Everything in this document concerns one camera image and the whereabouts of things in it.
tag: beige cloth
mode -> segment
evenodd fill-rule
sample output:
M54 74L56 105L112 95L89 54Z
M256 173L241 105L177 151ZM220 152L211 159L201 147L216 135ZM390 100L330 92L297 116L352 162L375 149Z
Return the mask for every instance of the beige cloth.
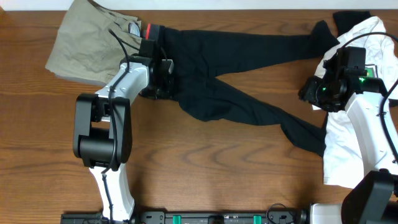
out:
M130 23L141 28L136 17L109 11L95 2L75 0L63 18L46 69L69 80L109 83L119 71L124 53L108 29L139 49L141 38L129 34ZM137 53L127 45L125 48L129 55Z

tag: black pants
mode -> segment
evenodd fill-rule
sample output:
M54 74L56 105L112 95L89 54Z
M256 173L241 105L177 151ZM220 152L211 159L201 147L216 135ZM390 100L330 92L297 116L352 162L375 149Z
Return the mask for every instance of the black pants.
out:
M325 130L261 102L216 79L279 63L322 56L339 44L325 21L310 35L252 35L153 26L148 37L173 59L174 97L181 108L202 121L227 119L252 124L280 124L294 146L323 156Z

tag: white shirt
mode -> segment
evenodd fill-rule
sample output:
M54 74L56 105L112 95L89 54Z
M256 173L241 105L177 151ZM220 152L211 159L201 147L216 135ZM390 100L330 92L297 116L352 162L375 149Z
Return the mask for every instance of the white shirt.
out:
M385 32L383 22L374 16L354 26L350 31L337 39L340 45L330 49L318 65L315 75L323 77L323 61L332 58L337 49L347 41L369 32ZM387 90L398 78L398 58L394 55L394 41L385 35L362 37L348 46L366 49L366 65L377 65L378 77L383 79ZM390 95L398 99L398 90ZM345 111L329 113L326 125L326 149L323 155L323 183L354 188L364 177L364 169L354 127Z

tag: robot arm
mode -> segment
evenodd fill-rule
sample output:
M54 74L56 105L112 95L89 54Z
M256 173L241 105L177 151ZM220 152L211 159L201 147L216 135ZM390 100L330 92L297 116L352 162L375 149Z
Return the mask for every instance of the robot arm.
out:
M310 223L397 223L398 220L398 204L389 202L391 193L398 196L398 175L394 175L398 174L394 156L398 135L387 99L393 88L388 93L380 78L366 76L365 55L364 48L343 46L325 61L325 76L309 78L299 92L301 100L325 111L346 111L358 139L364 166L364 179L342 204L311 206ZM381 118L384 118L386 129Z
M156 97L170 94L163 84L170 83L173 61L162 60L159 52L155 42L142 40L138 55L124 59L118 74L104 88L95 94L81 94L76 101L73 152L90 168L97 181L104 205L104 219L128 223L132 217L134 199L129 191L125 166L132 147L130 106L139 93ZM127 63L129 71L125 74ZM111 95L113 118L108 98L111 86L114 88ZM117 136L114 136L112 125L109 129L91 125L101 121L112 122L112 119L116 122ZM115 140L118 143L112 163ZM104 177L102 173L110 164L111 169Z

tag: table surface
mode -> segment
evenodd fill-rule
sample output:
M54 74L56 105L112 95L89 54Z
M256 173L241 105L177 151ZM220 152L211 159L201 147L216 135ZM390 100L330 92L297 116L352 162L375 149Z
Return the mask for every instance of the table surface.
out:
M175 29L309 34L334 11L125 11ZM75 100L98 87L55 78L44 68L65 12L0 17L0 217L2 223L59 223L65 212L102 208L97 184L72 153ZM397 11L372 11L398 35ZM321 58L220 77L256 98L321 126L297 92ZM398 110L392 110L398 123ZM260 211L339 203L350 191L323 185L322 158L293 147L279 125L202 122L174 101L137 98L127 176L142 207L168 211Z

